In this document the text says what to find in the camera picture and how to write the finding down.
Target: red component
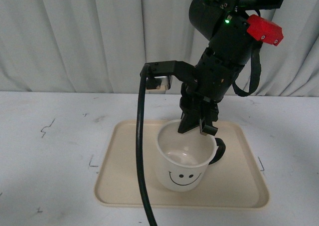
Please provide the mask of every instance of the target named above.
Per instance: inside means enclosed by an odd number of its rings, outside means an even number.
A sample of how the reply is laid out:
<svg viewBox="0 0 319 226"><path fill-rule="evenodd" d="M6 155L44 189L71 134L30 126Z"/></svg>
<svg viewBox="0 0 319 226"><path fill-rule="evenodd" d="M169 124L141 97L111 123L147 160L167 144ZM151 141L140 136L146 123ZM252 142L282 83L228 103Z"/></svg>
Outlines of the red component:
<svg viewBox="0 0 319 226"><path fill-rule="evenodd" d="M284 38L280 26L260 16L251 15L247 22L250 24L247 32L256 40L277 46Z"/></svg>

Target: white mug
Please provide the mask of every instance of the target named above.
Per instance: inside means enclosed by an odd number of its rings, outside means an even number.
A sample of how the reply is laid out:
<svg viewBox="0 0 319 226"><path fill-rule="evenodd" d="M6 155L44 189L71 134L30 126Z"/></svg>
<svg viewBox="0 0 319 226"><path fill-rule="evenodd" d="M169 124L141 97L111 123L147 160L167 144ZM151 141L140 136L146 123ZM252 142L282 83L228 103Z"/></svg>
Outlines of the white mug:
<svg viewBox="0 0 319 226"><path fill-rule="evenodd" d="M185 192L194 189L208 165L222 157L225 144L218 139L218 146L213 136L201 135L198 128L180 134L179 124L172 120L159 130L155 173L166 188Z"/></svg>

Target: tray rim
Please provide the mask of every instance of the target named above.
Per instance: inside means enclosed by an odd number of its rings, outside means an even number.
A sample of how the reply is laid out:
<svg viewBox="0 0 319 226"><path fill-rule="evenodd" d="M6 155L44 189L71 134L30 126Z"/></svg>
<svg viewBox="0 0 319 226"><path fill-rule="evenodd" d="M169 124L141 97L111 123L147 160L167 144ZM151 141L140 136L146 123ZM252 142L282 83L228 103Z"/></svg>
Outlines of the tray rim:
<svg viewBox="0 0 319 226"><path fill-rule="evenodd" d="M152 123L152 122L156 122L156 123L159 123L161 122L162 124L164 124L165 122L168 122L170 121L171 119L145 119L144 120L144 124L147 124L147 123ZM113 127L113 130L112 130L112 133L111 133L111 138L107 144L107 148L106 148L106 152L104 154L104 157L103 157L103 162L101 164L101 169L98 173L98 176L96 178L96 181L95 181L95 184L94 184L94 198L99 202L99 204L103 205L103 206L106 206L106 207L109 207L109 208L143 208L143 204L110 204L110 203L105 203L103 202L99 196L98 196L98 192L97 192L97 189L98 189L98 184L99 184L99 181L100 181L100 177L101 177L101 173L102 171L104 170L104 166L105 166L105 163L106 163L106 158L108 156L108 153L109 153L109 147L111 145L111 142L114 140L114 132L117 128L119 128L121 125L123 124L135 124L136 125L136 119L127 119L127 120L122 120L122 121L119 121L118 123L115 124L115 126ZM242 133L242 137L243 137L243 140L246 142L246 145L248 147L248 150L251 152L251 155L252 155L252 163L254 164L254 167L256 169L259 169L259 166L257 164L257 161L256 161L256 157L255 155L252 153L252 150L251 150L251 147L250 145L248 144L248 141L247 141L247 138L246 138L246 135L244 134L244 131L242 130L242 128L240 127L239 124L237 123L234 123L234 122L230 122L230 121L218 121L218 123L226 123L226 124L231 124L233 125L234 127L237 128L237 130L239 130L241 133ZM270 201L271 201L271 195L270 195L270 192L268 190L268 185L267 185L267 182L265 180L265 176L263 174L259 174L260 177L261 177L261 181L262 183L265 185L265 194L266 194L266 197L267 197L267 201L264 205L262 205L261 207L257 207L257 208L254 208L254 207L230 207L230 206L183 206L183 205L157 205L157 204L154 204L152 206L152 208L154 209L192 209L192 210L234 210L234 211L261 211L263 209L265 209Z"/></svg>

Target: mark on table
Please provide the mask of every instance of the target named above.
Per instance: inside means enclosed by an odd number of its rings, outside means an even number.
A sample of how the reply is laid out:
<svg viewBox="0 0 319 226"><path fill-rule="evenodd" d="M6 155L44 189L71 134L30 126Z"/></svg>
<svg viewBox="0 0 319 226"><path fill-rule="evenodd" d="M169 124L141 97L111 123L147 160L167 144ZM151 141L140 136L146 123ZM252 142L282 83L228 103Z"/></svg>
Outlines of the mark on table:
<svg viewBox="0 0 319 226"><path fill-rule="evenodd" d="M251 100L251 99L247 99L247 100L249 100L252 103L252 105L259 105L260 104L258 102L255 102L255 101Z"/></svg>
<svg viewBox="0 0 319 226"><path fill-rule="evenodd" d="M94 155L91 156L89 167L99 167L98 165L91 165Z"/></svg>
<svg viewBox="0 0 319 226"><path fill-rule="evenodd" d="M261 160L260 160L259 156L258 156L258 160L259 160L259 162L260 162L260 164L261 164L261 167L263 167L263 169L260 170L260 171L261 171L261 172L262 172L262 171L265 171L265 168L264 168L264 166L263 166L263 163L261 163Z"/></svg>
<svg viewBox="0 0 319 226"><path fill-rule="evenodd" d="M106 118L106 116L103 115L103 116L100 116L100 117L96 118L95 120L93 120L93 122L99 123L99 122L103 121L105 118Z"/></svg>
<svg viewBox="0 0 319 226"><path fill-rule="evenodd" d="M41 130L41 133L43 133L42 138L44 137L44 135L46 134L45 131L43 131L45 128L50 128L53 125L53 122L55 121L55 118L52 120L51 124L49 126L44 126Z"/></svg>
<svg viewBox="0 0 319 226"><path fill-rule="evenodd" d="M67 143L68 144L70 144L70 145L79 145L77 142L75 142L75 141L67 141Z"/></svg>

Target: white curtain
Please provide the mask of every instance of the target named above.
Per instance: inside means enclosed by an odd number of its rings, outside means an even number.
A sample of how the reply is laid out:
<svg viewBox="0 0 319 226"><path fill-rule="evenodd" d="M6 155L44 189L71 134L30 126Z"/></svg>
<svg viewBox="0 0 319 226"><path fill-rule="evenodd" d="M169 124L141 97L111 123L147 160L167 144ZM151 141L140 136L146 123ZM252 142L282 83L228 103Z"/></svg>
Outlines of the white curtain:
<svg viewBox="0 0 319 226"><path fill-rule="evenodd" d="M137 93L145 62L198 62L208 41L189 23L191 1L0 0L0 90ZM256 93L319 96L319 0L262 16L285 38L263 46ZM236 81L246 90L249 74Z"/></svg>

